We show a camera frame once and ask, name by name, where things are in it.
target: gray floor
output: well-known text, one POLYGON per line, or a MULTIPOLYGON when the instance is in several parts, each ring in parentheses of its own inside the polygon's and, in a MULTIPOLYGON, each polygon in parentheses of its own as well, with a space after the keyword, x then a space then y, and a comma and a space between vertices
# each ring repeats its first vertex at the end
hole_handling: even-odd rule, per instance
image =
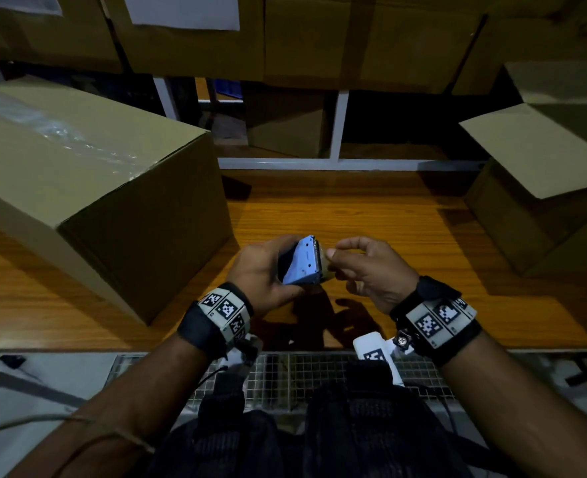
MULTIPOLYGON (((14 378, 25 380, 44 388, 59 392, 52 402, 36 395, 0 387, 0 422, 31 414, 70 413, 74 406, 65 404, 66 396, 88 399, 99 392, 106 383, 116 354, 24 354, 27 362, 19 370, 11 370, 0 361, 0 371, 14 378)), ((553 382, 564 394, 587 412, 587 385, 578 389, 567 388, 564 378, 575 374, 578 369, 569 361, 550 362, 539 356, 524 358, 543 378, 553 382)), ((476 442, 483 440, 464 412, 453 413, 461 435, 476 442)), ((446 414, 438 412, 443 425, 449 428, 446 414)), ((286 416, 279 417, 286 421, 286 416)), ((291 417, 292 430, 300 428, 300 416, 291 417)), ((0 478, 14 467, 43 437, 50 433, 56 423, 39 423, 0 432, 0 478)), ((498 475, 483 470, 473 470, 477 477, 498 475)))

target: white metal frame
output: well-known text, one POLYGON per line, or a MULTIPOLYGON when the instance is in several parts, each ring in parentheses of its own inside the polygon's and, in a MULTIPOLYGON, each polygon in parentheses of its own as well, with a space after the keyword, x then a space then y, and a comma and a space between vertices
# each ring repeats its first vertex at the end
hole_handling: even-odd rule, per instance
MULTIPOLYGON (((154 83, 162 107, 170 119, 178 119, 168 81, 155 77, 154 83)), ((479 171, 483 161, 435 159, 340 159, 349 91, 341 90, 336 102, 336 117, 328 159, 270 157, 219 157, 221 169, 288 169, 311 171, 479 171)))

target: wristband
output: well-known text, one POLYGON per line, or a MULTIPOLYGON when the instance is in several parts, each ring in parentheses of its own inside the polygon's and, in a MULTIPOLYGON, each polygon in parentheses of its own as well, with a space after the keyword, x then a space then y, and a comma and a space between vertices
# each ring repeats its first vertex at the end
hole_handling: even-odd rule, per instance
POLYGON ((211 360, 219 359, 249 332, 252 315, 247 296, 226 282, 191 304, 177 333, 211 360))
POLYGON ((459 291, 431 277, 420 277, 416 291, 390 313, 398 335, 408 337, 407 345, 436 366, 446 364, 481 333, 476 315, 459 291))

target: small blue object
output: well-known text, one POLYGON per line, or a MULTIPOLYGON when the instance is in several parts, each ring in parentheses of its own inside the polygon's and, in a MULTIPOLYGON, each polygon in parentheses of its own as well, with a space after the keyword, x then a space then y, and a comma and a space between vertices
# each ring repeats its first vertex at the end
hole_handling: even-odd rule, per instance
POLYGON ((214 79, 214 88, 217 94, 242 99, 241 83, 238 80, 214 79))
POLYGON ((318 258, 318 243, 313 235, 309 235, 296 245, 291 265, 284 275, 282 283, 284 285, 318 283, 321 276, 322 268, 318 258))

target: forearm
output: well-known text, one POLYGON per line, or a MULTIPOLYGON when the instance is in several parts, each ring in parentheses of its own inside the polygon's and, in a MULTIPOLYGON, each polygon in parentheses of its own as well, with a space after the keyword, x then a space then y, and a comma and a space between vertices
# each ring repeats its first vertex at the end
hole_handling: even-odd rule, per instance
MULTIPOLYGON (((129 431, 154 445, 169 431, 209 365, 207 356, 172 335, 75 413, 129 431)), ((8 475, 122 476, 145 454, 105 428, 65 422, 8 475)))
POLYGON ((532 476, 587 476, 587 416, 482 333, 442 374, 486 439, 532 476))

